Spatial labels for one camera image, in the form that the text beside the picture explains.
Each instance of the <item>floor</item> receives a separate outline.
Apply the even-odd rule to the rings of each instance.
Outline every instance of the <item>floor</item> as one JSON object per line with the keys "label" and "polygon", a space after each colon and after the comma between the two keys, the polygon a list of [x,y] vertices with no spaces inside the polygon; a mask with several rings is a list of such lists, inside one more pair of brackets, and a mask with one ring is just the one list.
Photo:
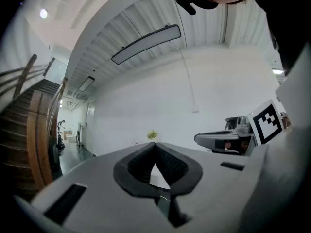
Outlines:
{"label": "floor", "polygon": [[68,143],[66,140],[63,140],[63,143],[65,144],[65,148],[59,156],[63,175],[66,175],[83,161],[93,157],[93,154],[81,145],[78,147],[75,143]]}

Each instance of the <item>wall outlet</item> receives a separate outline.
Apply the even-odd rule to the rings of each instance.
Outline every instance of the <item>wall outlet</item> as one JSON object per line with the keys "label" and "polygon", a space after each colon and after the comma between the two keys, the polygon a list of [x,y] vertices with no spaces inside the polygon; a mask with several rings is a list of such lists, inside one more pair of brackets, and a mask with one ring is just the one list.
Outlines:
{"label": "wall outlet", "polygon": [[198,106],[197,104],[194,104],[194,105],[192,106],[192,112],[193,112],[193,113],[198,113],[198,112],[200,112],[199,106]]}

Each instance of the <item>hanging cable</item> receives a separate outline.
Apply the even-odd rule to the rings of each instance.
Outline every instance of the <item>hanging cable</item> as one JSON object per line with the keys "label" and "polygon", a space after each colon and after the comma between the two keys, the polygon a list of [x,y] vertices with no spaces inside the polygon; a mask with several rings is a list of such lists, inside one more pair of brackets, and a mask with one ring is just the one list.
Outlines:
{"label": "hanging cable", "polygon": [[184,62],[184,65],[185,65],[185,68],[186,68],[186,73],[187,73],[187,77],[188,77],[188,81],[189,81],[189,87],[190,87],[190,92],[191,92],[191,97],[192,97],[192,103],[193,105],[196,105],[196,101],[195,101],[195,96],[194,96],[194,91],[193,91],[193,87],[192,87],[192,82],[191,82],[191,78],[190,78],[190,74],[189,74],[189,70],[188,70],[188,67],[187,67],[187,64],[186,64],[186,60],[184,58],[184,55],[182,53],[182,51],[175,47],[172,43],[170,43],[169,41],[167,42],[170,46],[172,46],[173,48],[175,48],[178,52],[180,52],[181,54],[181,58]]}

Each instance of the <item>black cap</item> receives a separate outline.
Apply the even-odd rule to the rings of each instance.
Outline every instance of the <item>black cap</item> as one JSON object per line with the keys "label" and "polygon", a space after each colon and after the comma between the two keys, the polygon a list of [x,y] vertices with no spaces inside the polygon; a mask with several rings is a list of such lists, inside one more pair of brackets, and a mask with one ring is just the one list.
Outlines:
{"label": "black cap", "polygon": [[218,3],[210,2],[208,0],[189,0],[189,2],[192,2],[196,6],[206,10],[215,9],[218,6]]}

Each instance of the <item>linear light fixture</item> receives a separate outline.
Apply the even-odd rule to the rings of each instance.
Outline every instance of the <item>linear light fixture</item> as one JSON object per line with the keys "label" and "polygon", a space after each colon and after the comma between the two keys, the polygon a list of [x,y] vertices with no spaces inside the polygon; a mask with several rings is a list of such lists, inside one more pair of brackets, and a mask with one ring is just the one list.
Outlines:
{"label": "linear light fixture", "polygon": [[120,65],[124,61],[132,58],[133,56],[159,44],[167,41],[175,40],[181,37],[181,32],[177,24],[166,26],[142,38],[132,42],[130,45],[122,48],[119,52],[112,56],[111,60]]}
{"label": "linear light fixture", "polygon": [[94,81],[94,78],[88,76],[88,78],[84,80],[83,84],[80,86],[79,91],[85,91],[92,83],[94,83]]}
{"label": "linear light fixture", "polygon": [[280,69],[272,69],[274,74],[282,74],[284,71]]}

